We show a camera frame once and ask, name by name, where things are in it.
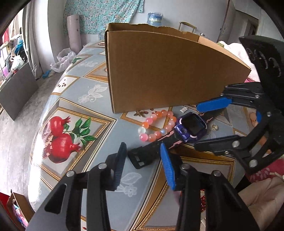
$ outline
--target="concrete floor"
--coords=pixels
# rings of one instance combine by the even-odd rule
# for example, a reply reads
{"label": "concrete floor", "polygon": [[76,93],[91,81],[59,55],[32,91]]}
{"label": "concrete floor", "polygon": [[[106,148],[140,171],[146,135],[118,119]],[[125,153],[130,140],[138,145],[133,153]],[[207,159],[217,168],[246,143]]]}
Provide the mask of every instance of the concrete floor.
{"label": "concrete floor", "polygon": [[17,119],[5,110],[0,115],[0,192],[28,194],[28,165],[32,141],[43,108],[62,73],[37,81],[33,94]]}

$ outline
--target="watch screen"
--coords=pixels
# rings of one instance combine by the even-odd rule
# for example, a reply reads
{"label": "watch screen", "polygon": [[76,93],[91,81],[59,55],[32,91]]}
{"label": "watch screen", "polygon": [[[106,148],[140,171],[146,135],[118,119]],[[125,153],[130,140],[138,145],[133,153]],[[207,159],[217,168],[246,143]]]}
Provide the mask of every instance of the watch screen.
{"label": "watch screen", "polygon": [[192,136],[197,136],[202,129],[206,128],[204,122],[196,114],[191,114],[189,117],[183,118],[182,125],[191,133]]}

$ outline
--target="patterned tablecloth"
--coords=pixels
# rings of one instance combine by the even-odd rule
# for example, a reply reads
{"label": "patterned tablecloth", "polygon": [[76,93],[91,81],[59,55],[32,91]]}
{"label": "patterned tablecloth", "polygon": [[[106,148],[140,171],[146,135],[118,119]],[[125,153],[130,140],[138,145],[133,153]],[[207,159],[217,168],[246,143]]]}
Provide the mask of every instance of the patterned tablecloth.
{"label": "patterned tablecloth", "polygon": [[[105,61],[104,42],[86,45],[49,97],[30,154],[28,197],[35,210],[68,170],[77,173],[90,170],[104,162],[107,155],[116,153],[121,142],[125,142],[128,149],[147,144],[139,140],[137,131],[144,117],[135,116],[135,112],[112,113]],[[163,109],[172,110],[179,117],[182,107]],[[162,109],[144,110],[144,115],[149,117],[155,110]],[[253,129],[251,112],[254,111],[228,106],[210,123],[204,139],[233,134],[246,136]],[[159,120],[151,129],[157,131],[167,122],[165,118]],[[213,124],[218,126],[217,131],[212,129]],[[60,139],[65,139],[68,145],[58,151]],[[198,152],[191,145],[182,145],[172,152],[199,171],[220,170],[234,187],[244,176],[243,168],[232,157]],[[160,160],[137,170],[127,158],[121,183],[115,192],[107,192],[107,203],[113,230],[175,229],[179,205],[166,184]],[[82,230],[85,230],[86,191],[81,214]]]}

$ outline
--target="white bead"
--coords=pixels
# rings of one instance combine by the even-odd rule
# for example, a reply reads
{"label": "white bead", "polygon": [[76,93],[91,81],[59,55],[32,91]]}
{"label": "white bead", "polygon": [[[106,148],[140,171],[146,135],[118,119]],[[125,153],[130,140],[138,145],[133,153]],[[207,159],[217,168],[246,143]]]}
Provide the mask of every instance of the white bead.
{"label": "white bead", "polygon": [[166,135],[168,132],[167,132],[166,129],[162,128],[162,129],[160,130],[160,133],[162,134],[162,136],[164,136],[164,135]]}
{"label": "white bead", "polygon": [[146,133],[146,128],[144,128],[144,127],[138,128],[138,134],[140,135],[140,134],[143,134],[143,133]]}

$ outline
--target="curtain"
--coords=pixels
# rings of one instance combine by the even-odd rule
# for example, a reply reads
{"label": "curtain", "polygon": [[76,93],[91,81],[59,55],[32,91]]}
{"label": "curtain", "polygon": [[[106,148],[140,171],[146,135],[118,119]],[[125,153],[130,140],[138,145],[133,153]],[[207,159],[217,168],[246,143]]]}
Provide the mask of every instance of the curtain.
{"label": "curtain", "polygon": [[25,6],[23,11],[23,41],[24,48],[28,58],[29,65],[35,78],[42,75],[37,49],[35,46],[34,30],[33,30],[33,8],[34,0]]}
{"label": "curtain", "polygon": [[142,13],[144,0],[67,0],[63,15],[64,34],[67,35],[67,17],[80,16],[81,34],[98,34],[110,22],[129,23],[135,13]]}

